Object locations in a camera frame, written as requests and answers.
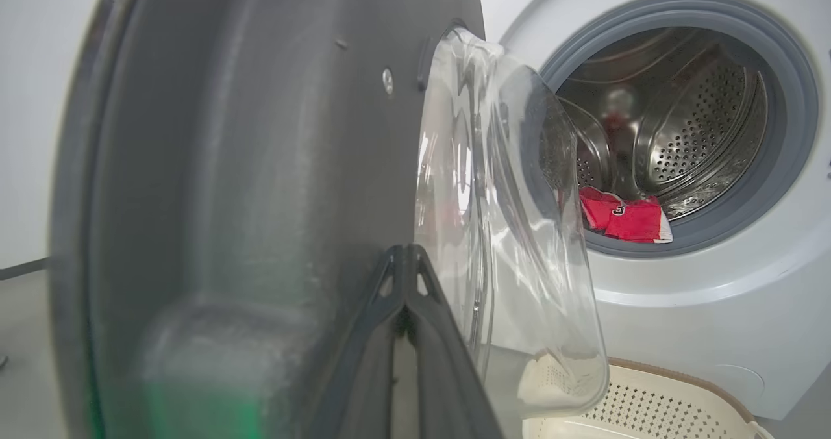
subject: basket handle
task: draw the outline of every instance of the basket handle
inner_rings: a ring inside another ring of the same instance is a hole
[[[751,421],[747,425],[753,428],[753,436],[751,436],[750,439],[754,439],[754,437],[756,437],[757,434],[761,436],[762,439],[774,439],[774,436],[771,435],[771,433],[769,433],[768,430],[761,427],[759,423],[757,423],[756,421]]]

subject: baseboard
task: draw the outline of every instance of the baseboard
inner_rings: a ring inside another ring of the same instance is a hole
[[[39,258],[32,262],[25,262],[24,264],[12,265],[9,268],[0,268],[0,280],[13,279],[33,271],[44,270],[47,267],[47,259]]]

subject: stainless steel drum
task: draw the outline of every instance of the stainless steel drum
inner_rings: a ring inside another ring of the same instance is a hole
[[[762,76],[735,51],[713,31],[672,28],[583,63],[558,90],[578,131],[578,185],[656,196],[669,220],[729,190],[756,157],[768,113]]]

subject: gray floor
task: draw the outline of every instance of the gray floor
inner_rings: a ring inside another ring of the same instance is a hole
[[[0,371],[0,436],[14,439],[65,437],[51,364],[45,273],[0,281],[0,353],[11,361]],[[761,419],[777,439],[831,437],[831,369],[784,421]]]

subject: screw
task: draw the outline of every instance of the screw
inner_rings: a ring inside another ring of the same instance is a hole
[[[392,84],[392,71],[389,67],[384,69],[384,72],[380,75],[380,81],[384,83],[384,91],[386,91],[386,95],[392,96],[392,91],[395,87]]]

